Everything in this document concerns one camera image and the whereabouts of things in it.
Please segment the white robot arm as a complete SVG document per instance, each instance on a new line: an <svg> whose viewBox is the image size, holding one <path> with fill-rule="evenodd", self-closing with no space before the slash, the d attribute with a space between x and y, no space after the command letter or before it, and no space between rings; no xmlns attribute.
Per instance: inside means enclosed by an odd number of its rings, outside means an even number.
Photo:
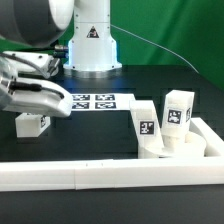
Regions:
<svg viewBox="0 0 224 224"><path fill-rule="evenodd" d="M33 47L46 47L64 34L70 23L75 33L68 43L66 72L103 76L119 69L117 43L110 34L110 0L0 0L0 38ZM0 52L0 110L67 117L72 96L44 79L23 78Z"/></svg>

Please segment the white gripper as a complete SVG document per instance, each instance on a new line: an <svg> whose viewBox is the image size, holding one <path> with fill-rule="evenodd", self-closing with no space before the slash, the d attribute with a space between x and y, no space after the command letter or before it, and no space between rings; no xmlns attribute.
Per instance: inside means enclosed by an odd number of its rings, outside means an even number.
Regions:
<svg viewBox="0 0 224 224"><path fill-rule="evenodd" d="M46 116L67 117L73 98L61 86L31 78L3 79L3 110Z"/></svg>

